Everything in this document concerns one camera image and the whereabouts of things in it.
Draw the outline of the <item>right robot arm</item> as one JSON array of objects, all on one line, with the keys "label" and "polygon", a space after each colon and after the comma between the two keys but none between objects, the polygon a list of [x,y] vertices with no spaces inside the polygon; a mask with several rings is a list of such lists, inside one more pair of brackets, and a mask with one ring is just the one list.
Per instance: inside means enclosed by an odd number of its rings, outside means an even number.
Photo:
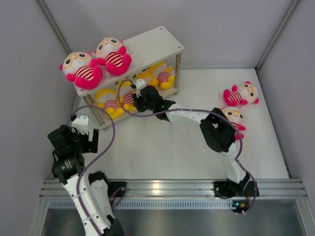
[{"label": "right robot arm", "polygon": [[235,195],[242,195],[247,190],[250,175],[238,161],[242,145],[236,145],[236,128],[219,108],[211,111],[189,109],[174,101],[163,99],[154,86],[143,84],[131,87],[136,89],[132,98],[137,111],[151,111],[160,120],[199,128],[207,146],[224,154],[230,191]]}]

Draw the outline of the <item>yellow plush toy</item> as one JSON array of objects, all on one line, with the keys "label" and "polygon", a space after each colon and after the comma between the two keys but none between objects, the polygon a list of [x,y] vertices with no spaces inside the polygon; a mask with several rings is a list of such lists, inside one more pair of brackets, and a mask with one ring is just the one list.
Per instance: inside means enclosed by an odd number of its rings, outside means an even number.
[{"label": "yellow plush toy", "polygon": [[124,110],[118,105],[117,94],[111,88],[104,88],[96,92],[97,106],[105,110],[112,119],[117,119],[124,114]]},{"label": "yellow plush toy", "polygon": [[175,75],[172,75],[172,66],[168,66],[166,62],[161,61],[148,68],[148,72],[157,79],[158,85],[161,89],[169,89],[175,84]]},{"label": "yellow plush toy", "polygon": [[136,81],[137,79],[143,79],[145,81],[146,85],[151,85],[154,87],[158,86],[158,80],[151,73],[149,73],[147,71],[144,71],[144,72],[136,75],[134,80]]},{"label": "yellow plush toy", "polygon": [[123,82],[123,85],[120,88],[120,92],[118,92],[119,86],[123,81],[116,82],[116,92],[119,93],[118,99],[122,103],[122,107],[124,107],[128,111],[135,111],[136,108],[133,105],[133,94],[135,93],[135,89],[131,87],[131,82],[126,81]]}]

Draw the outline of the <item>black connector with led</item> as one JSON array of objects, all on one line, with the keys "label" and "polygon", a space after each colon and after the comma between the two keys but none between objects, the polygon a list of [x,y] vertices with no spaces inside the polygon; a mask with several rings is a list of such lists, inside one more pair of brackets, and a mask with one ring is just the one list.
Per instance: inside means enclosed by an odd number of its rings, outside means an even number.
[{"label": "black connector with led", "polygon": [[250,203],[248,201],[243,200],[233,200],[232,201],[232,211],[235,214],[245,214],[249,209]]}]

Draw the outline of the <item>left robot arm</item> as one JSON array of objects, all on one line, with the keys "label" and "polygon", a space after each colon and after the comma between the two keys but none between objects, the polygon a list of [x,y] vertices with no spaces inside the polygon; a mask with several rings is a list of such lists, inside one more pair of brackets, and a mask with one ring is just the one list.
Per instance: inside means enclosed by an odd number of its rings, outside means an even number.
[{"label": "left robot arm", "polygon": [[123,236],[124,230],[111,208],[107,176],[102,171],[90,174],[85,167],[83,155],[98,151],[98,134],[94,129],[90,141],[88,134],[67,125],[49,133],[54,147],[52,174],[71,197],[87,236]]}]

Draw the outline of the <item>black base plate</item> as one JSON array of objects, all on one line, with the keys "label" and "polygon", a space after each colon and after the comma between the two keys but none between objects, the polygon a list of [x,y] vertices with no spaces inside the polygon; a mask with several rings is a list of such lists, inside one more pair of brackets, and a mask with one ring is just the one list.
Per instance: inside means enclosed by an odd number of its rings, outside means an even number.
[{"label": "black base plate", "polygon": [[259,190],[255,187],[252,181],[242,187],[231,181],[215,181],[214,184],[214,195],[223,199],[233,198],[233,197],[258,197]]},{"label": "black base plate", "polygon": [[127,182],[111,181],[108,186],[108,196],[111,198],[120,198],[126,192]]}]

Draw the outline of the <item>pink plush toy left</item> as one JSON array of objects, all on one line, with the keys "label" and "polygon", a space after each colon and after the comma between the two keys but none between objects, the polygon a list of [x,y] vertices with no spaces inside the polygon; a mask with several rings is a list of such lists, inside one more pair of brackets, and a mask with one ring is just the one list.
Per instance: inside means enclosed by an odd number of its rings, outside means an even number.
[{"label": "pink plush toy left", "polygon": [[103,79],[103,70],[90,52],[69,54],[59,66],[59,70],[81,89],[95,89]]}]

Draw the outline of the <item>pink plush toy far right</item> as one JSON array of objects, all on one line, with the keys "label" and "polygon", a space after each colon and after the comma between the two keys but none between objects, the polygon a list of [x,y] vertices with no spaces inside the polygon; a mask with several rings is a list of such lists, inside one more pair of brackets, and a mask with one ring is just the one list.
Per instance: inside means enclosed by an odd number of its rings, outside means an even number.
[{"label": "pink plush toy far right", "polygon": [[233,85],[231,89],[223,91],[223,99],[228,106],[258,104],[259,97],[256,87],[250,81],[241,85]]}]

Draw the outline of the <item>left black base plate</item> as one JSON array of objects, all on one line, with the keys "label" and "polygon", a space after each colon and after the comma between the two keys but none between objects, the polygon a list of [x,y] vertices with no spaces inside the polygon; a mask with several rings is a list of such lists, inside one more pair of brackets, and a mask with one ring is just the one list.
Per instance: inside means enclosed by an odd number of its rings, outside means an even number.
[{"label": "left black base plate", "polygon": [[126,192],[127,182],[111,181],[108,186],[108,196],[111,198],[120,198]]}]

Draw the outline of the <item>pink plush toy near right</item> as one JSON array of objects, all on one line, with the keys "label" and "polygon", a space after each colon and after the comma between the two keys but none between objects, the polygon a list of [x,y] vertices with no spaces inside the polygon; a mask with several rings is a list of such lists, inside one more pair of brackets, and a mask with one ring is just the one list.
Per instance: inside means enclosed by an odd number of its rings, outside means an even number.
[{"label": "pink plush toy near right", "polygon": [[240,138],[244,138],[244,134],[242,131],[246,130],[246,127],[242,125],[244,115],[242,112],[233,106],[222,107],[221,111],[226,116],[226,118],[234,125],[234,127],[239,131],[239,135],[235,133],[236,140],[240,140]]}]

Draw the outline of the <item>aluminium rail frame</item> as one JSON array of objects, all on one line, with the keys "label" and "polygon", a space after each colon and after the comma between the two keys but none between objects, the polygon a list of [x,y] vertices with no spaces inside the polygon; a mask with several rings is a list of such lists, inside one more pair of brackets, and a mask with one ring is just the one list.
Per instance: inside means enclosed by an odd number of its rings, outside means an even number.
[{"label": "aluminium rail frame", "polygon": [[233,209],[233,200],[296,200],[307,198],[299,179],[258,179],[256,197],[223,199],[214,195],[210,179],[197,180],[129,180],[126,192],[114,198],[116,209]]}]

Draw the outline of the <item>pink plush toy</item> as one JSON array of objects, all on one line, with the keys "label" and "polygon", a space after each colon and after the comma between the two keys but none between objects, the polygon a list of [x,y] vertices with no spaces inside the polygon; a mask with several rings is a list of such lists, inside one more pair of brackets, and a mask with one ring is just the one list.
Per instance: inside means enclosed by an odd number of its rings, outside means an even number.
[{"label": "pink plush toy", "polygon": [[103,79],[103,70],[90,52],[69,54],[59,66],[59,70],[81,89],[95,89]]},{"label": "pink plush toy", "polygon": [[132,62],[123,41],[112,37],[104,38],[95,48],[94,54],[98,64],[113,76],[125,74]]},{"label": "pink plush toy", "polygon": [[241,85],[233,85],[231,89],[223,91],[223,99],[228,106],[258,104],[259,97],[256,87],[250,81]]},{"label": "pink plush toy", "polygon": [[239,131],[239,135],[235,133],[236,140],[240,140],[240,138],[244,138],[244,134],[242,131],[246,130],[246,127],[242,125],[244,115],[242,112],[233,106],[222,107],[221,111],[226,116],[226,118],[234,125],[234,127]]}]

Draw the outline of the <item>yellow plush toy on shelf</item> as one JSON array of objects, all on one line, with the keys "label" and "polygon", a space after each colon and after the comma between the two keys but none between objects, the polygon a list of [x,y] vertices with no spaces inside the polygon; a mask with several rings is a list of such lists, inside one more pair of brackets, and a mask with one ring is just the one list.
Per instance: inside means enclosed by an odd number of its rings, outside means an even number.
[{"label": "yellow plush toy on shelf", "polygon": [[168,66],[166,62],[161,61],[148,68],[148,72],[157,79],[158,85],[161,89],[169,89],[175,84],[175,75],[172,75],[172,66]]}]

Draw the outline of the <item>white two-tier shelf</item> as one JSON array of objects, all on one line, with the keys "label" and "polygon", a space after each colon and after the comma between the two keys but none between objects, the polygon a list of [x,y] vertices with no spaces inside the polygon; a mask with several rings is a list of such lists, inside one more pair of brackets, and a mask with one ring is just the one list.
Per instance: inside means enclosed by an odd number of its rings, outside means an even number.
[{"label": "white two-tier shelf", "polygon": [[106,75],[105,80],[93,90],[86,90],[77,86],[74,87],[78,97],[82,98],[87,104],[94,102],[92,95],[96,91],[109,87],[126,77],[131,78],[132,75],[141,72],[143,69],[171,57],[176,58],[175,75],[179,75],[181,54],[184,50],[184,46],[166,27],[159,26],[129,38],[124,41],[124,45],[126,46],[127,52],[132,57],[131,65],[124,75],[118,77]]}]

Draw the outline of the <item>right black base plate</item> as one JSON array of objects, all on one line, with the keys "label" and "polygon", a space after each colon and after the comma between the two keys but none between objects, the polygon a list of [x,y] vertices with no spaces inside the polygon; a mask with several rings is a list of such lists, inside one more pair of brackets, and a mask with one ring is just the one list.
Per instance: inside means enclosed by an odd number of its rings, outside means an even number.
[{"label": "right black base plate", "polygon": [[223,199],[233,198],[233,197],[258,197],[259,190],[255,187],[252,181],[242,187],[231,181],[215,181],[214,184],[214,195]]}]

